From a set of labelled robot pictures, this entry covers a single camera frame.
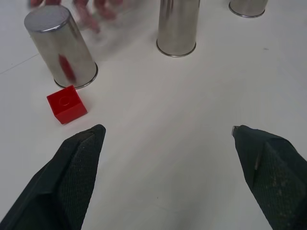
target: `white table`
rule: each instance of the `white table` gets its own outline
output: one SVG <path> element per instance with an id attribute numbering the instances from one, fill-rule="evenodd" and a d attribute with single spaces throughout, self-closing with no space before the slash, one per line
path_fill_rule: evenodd
<path id="1" fill-rule="evenodd" d="M 26 9 L 1 5 L 14 14 L 3 11 L 11 21 L 0 27 L 0 218 L 64 139 L 100 123 L 107 133 L 83 229 L 271 229 L 231 129 L 283 136 L 307 159 L 305 0 L 269 0 L 257 19 L 232 14 L 227 0 L 202 1 L 197 49 L 184 58 L 155 47 L 157 0 L 103 23 L 101 40 L 83 31 L 99 74 L 78 90 L 89 113 L 64 126 L 46 100 L 59 88 L 23 29 Z"/>

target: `metal cup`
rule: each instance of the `metal cup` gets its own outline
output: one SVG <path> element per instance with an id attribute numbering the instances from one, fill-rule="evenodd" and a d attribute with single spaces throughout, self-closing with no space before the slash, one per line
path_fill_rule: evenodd
<path id="1" fill-rule="evenodd" d="M 95 79 L 98 67 L 67 8 L 38 8 L 24 25 L 58 86 L 81 88 Z"/>
<path id="2" fill-rule="evenodd" d="M 264 14 L 268 0 L 231 0 L 229 9 L 245 18 L 257 18 Z"/>
<path id="3" fill-rule="evenodd" d="M 200 0 L 161 0 L 158 49 L 171 57 L 182 57 L 196 48 Z"/>

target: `red block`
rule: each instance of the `red block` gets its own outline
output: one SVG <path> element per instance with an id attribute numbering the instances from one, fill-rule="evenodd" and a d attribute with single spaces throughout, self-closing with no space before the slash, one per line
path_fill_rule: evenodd
<path id="1" fill-rule="evenodd" d="M 61 124 L 69 123 L 87 113 L 74 86 L 69 86 L 47 96 L 54 116 Z"/>

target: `human hand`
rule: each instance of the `human hand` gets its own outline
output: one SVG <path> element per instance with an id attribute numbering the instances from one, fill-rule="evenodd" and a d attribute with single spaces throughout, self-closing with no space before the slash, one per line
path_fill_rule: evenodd
<path id="1" fill-rule="evenodd" d="M 92 17 L 91 13 L 87 8 L 87 3 L 89 0 L 73 0 L 73 4 L 75 5 L 77 12 L 82 20 L 82 22 L 90 27 L 93 31 L 99 32 L 100 28 L 98 22 Z M 123 0 L 94 0 L 94 6 L 97 9 L 98 13 L 108 20 L 114 20 L 116 18 L 116 14 L 106 7 L 106 2 L 109 1 L 111 4 L 119 5 L 123 2 Z M 43 0 L 30 0 L 30 5 L 32 7 L 37 7 L 42 4 Z M 46 0 L 46 5 L 59 5 L 61 4 L 61 0 Z"/>

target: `metal tip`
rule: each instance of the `metal tip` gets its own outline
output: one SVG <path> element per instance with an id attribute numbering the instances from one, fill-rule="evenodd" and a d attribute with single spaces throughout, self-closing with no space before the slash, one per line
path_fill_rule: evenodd
<path id="1" fill-rule="evenodd" d="M 239 128 L 239 126 L 233 126 L 232 127 L 232 131 L 231 131 L 231 135 L 234 137 L 235 136 L 235 133 L 237 131 L 237 129 Z"/>

